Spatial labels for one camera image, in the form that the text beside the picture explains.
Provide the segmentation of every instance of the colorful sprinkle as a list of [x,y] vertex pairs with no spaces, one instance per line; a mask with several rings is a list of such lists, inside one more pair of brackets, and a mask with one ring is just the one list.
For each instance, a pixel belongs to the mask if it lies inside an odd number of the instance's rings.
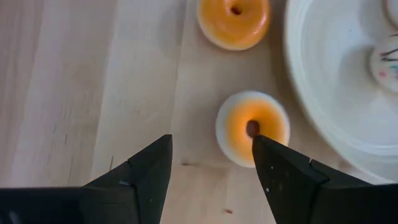
[[398,52],[398,49],[393,49],[388,52],[381,53],[380,56],[382,57],[382,60],[383,59],[384,60],[396,60],[396,58],[394,58],[394,59],[387,58],[388,55],[395,53],[395,52]]
[[398,65],[392,65],[390,68],[398,75]]
[[386,75],[385,72],[379,72],[379,76],[380,76],[381,78],[385,78],[387,75]]

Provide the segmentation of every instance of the donut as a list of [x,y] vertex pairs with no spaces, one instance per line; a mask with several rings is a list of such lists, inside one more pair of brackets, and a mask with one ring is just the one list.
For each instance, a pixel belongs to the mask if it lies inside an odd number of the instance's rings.
[[398,93],[398,34],[390,35],[375,47],[370,67],[373,77],[381,86]]
[[197,19],[212,43],[227,50],[245,50],[268,30],[269,0],[199,0]]
[[254,167],[252,138],[257,134],[288,145],[290,124],[282,105],[258,91],[230,96],[216,119],[216,138],[223,153],[243,167]]

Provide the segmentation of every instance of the white icing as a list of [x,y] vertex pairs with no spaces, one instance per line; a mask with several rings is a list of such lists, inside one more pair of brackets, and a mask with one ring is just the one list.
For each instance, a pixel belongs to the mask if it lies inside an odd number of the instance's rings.
[[398,92],[398,34],[377,45],[371,55],[373,77],[380,85]]

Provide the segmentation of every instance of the orange glazed donut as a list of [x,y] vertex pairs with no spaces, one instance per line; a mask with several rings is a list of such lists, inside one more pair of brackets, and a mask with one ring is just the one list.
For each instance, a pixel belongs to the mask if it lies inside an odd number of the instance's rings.
[[228,50],[245,50],[267,32],[269,0],[198,0],[197,18],[214,44]]
[[216,119],[216,137],[224,154],[243,167],[254,167],[252,137],[267,136],[287,146],[290,124],[283,107],[257,91],[230,96]]

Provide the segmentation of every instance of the wood grain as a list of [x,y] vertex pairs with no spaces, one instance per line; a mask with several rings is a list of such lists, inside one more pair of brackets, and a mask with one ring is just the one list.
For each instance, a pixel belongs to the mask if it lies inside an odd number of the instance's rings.
[[119,0],[91,178],[170,132],[185,1]]
[[174,166],[161,223],[222,223],[227,183],[224,168]]
[[115,3],[2,1],[2,185],[88,180]]

